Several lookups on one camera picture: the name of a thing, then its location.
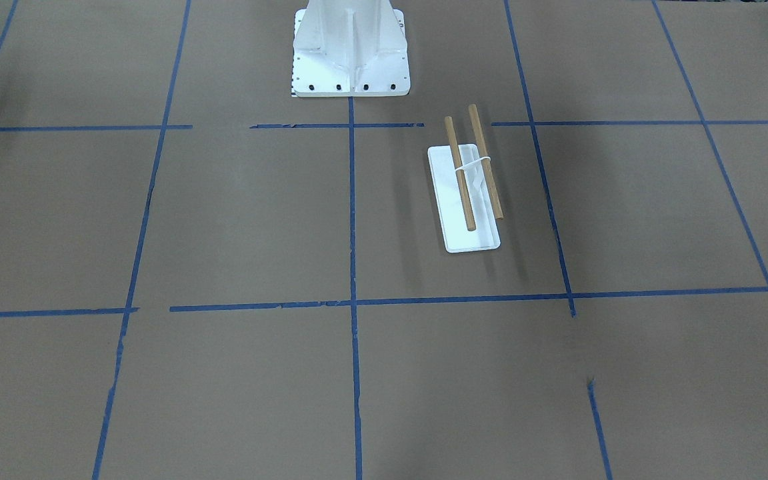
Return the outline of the white towel rack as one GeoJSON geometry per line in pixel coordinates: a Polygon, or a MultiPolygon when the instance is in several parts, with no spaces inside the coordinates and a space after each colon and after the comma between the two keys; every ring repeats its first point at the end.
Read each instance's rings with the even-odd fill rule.
{"type": "Polygon", "coordinates": [[[427,149],[445,251],[467,254],[500,248],[502,201],[491,164],[487,136],[476,104],[467,106],[472,143],[460,143],[454,120],[444,119],[446,145],[427,149]]]}

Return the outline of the white pedestal column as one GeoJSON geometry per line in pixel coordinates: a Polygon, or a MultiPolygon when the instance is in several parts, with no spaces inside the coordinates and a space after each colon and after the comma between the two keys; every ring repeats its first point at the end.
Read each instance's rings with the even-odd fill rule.
{"type": "Polygon", "coordinates": [[[296,11],[293,27],[295,97],[411,91],[405,16],[390,1],[310,1],[296,11]]]}

